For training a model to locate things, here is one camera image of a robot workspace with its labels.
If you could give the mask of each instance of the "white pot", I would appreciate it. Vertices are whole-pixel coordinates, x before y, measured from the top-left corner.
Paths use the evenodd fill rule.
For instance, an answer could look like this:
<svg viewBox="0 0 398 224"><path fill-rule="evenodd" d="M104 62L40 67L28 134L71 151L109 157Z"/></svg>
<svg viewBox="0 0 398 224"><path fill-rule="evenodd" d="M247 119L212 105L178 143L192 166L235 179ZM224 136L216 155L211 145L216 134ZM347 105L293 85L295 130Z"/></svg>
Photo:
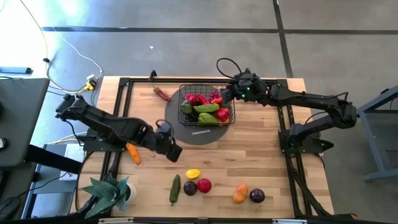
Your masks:
<svg viewBox="0 0 398 224"><path fill-rule="evenodd" d="M127 183L127 186L128 186L129 189L130 189L130 196L129 196L129 198L126 200L126 203L127 203L128 205L131 205L131 204L136 200L136 197L137 197L137 189L136 189L136 187L135 187L134 185L129 184L129 183Z"/></svg>

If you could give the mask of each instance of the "yellow pepper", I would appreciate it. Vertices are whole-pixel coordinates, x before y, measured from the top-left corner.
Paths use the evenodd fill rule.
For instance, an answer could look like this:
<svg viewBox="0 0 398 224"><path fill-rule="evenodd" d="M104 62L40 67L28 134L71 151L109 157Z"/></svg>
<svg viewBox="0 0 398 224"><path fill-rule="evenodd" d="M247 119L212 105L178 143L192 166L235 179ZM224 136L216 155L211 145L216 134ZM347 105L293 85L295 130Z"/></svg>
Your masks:
<svg viewBox="0 0 398 224"><path fill-rule="evenodd" d="M196 179L200 176L200 170L198 169L188 170L185 176L190 180Z"/></svg>

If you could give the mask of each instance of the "plant pot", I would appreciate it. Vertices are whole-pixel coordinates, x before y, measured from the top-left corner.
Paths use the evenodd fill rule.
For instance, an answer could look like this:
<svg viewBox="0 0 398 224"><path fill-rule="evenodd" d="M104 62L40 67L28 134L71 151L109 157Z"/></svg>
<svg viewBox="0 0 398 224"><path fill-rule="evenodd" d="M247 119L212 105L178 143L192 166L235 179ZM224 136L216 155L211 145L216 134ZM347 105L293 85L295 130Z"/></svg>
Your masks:
<svg viewBox="0 0 398 224"><path fill-rule="evenodd" d="M134 185L127 183L126 203L131 205L137 197L137 189Z"/></svg>

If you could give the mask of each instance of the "red tomato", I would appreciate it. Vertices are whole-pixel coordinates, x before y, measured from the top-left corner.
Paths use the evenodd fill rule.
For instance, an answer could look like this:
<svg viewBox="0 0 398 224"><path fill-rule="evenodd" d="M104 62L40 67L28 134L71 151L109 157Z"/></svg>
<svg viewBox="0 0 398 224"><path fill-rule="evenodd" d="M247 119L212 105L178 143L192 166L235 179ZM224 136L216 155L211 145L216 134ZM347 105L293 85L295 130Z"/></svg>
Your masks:
<svg viewBox="0 0 398 224"><path fill-rule="evenodd" d="M211 189L211 182L208 179L201 179L198 181L198 190L202 193L207 193Z"/></svg>

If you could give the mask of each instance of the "potted plant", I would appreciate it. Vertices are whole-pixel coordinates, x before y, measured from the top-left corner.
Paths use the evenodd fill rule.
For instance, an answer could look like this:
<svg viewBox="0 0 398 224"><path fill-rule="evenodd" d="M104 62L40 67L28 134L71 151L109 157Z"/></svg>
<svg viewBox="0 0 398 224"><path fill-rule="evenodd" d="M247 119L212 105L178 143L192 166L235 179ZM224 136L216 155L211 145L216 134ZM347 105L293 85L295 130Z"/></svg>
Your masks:
<svg viewBox="0 0 398 224"><path fill-rule="evenodd" d="M121 211L126 211L126 201L134 200L136 197L136 189L127 183L127 179L117 181L112 175L108 175L105 181L90 178L92 185L83 187L82 189L97 196L98 202L87 212L85 218L92 217L101 212L107 212L113 206L116 206Z"/></svg>

